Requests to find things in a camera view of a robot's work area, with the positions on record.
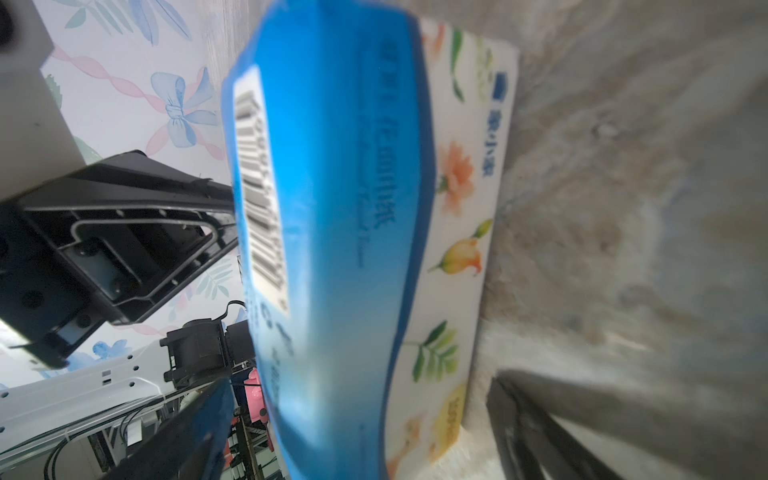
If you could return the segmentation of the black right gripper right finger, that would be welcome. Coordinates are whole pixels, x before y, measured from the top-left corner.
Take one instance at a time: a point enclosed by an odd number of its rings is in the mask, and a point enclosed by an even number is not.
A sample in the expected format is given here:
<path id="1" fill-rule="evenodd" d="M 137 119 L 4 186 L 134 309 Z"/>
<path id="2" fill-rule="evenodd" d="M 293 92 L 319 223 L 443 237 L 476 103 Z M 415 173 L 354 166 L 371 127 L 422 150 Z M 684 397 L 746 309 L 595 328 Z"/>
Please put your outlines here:
<path id="1" fill-rule="evenodd" d="M 512 380 L 493 378 L 486 407 L 506 478 L 621 479 Z"/>

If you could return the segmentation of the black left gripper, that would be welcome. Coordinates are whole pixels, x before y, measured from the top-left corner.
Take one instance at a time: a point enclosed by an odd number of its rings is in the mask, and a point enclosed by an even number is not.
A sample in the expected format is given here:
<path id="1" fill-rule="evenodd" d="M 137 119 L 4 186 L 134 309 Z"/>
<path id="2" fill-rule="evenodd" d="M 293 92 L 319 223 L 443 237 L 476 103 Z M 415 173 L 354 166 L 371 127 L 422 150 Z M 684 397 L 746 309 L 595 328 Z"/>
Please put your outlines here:
<path id="1" fill-rule="evenodd" d="M 109 322 L 141 323 L 237 245 L 231 186 L 140 150 L 17 205 L 23 219 L 1 206 L 1 349 L 35 369 L 69 365 L 107 320 L 99 299 Z"/>

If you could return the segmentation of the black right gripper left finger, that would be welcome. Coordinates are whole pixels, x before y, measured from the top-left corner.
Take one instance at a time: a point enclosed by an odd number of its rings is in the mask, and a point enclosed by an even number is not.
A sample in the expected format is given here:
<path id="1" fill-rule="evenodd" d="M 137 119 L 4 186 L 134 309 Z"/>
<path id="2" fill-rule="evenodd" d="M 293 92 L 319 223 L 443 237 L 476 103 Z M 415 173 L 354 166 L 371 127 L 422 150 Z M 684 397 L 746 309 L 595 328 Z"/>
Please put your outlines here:
<path id="1" fill-rule="evenodd" d="M 234 417 L 227 379 L 209 385 L 107 479 L 218 479 Z"/>

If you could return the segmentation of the blue tissue pack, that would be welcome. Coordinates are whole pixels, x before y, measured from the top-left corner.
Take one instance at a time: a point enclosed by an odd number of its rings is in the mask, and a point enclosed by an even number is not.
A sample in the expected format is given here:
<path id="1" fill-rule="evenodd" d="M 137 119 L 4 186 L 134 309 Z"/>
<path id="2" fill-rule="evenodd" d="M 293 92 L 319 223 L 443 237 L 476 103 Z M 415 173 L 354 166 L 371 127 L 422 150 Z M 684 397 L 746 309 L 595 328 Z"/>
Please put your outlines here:
<path id="1" fill-rule="evenodd" d="M 222 85 L 249 327 L 294 479 L 458 439 L 519 74 L 378 1 L 275 1 Z"/>

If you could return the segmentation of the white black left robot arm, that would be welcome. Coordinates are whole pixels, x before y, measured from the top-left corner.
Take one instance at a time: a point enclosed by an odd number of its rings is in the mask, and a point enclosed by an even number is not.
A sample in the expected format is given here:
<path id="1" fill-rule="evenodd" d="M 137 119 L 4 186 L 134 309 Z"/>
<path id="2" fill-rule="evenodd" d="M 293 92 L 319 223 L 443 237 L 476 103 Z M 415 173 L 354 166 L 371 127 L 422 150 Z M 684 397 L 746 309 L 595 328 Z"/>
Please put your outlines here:
<path id="1" fill-rule="evenodd" d="M 1 465 L 129 420 L 228 364 L 242 305 L 233 193 L 140 151 L 1 205 Z"/>

